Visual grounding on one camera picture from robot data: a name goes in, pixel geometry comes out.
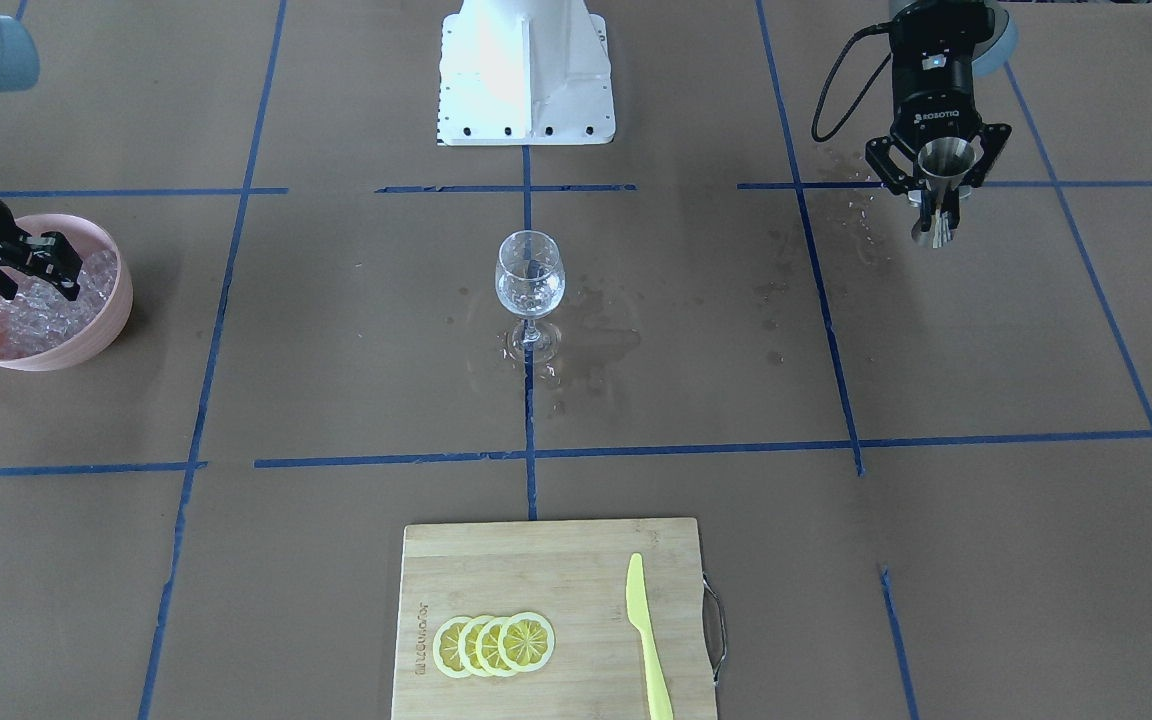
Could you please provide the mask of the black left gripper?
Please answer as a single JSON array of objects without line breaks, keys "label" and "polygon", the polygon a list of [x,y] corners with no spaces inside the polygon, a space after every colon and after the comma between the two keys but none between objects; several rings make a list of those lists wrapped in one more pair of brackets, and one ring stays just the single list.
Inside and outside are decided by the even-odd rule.
[{"label": "black left gripper", "polygon": [[870,138],[864,156],[892,195],[911,205],[927,200],[927,173],[915,156],[932,141],[957,137],[956,199],[967,199],[987,179],[1006,142],[1009,123],[984,123],[975,106],[972,55],[941,50],[893,54],[890,136]]}]

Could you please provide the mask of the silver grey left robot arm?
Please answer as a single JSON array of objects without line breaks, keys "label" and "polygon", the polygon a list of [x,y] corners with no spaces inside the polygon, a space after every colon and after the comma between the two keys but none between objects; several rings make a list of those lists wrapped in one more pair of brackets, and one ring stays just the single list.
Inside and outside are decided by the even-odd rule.
[{"label": "silver grey left robot arm", "polygon": [[1010,141],[1011,126],[984,122],[975,81],[1018,45],[996,1],[890,1],[879,28],[890,45],[890,131],[867,142],[867,161],[924,215],[952,211],[955,192],[978,188]]}]

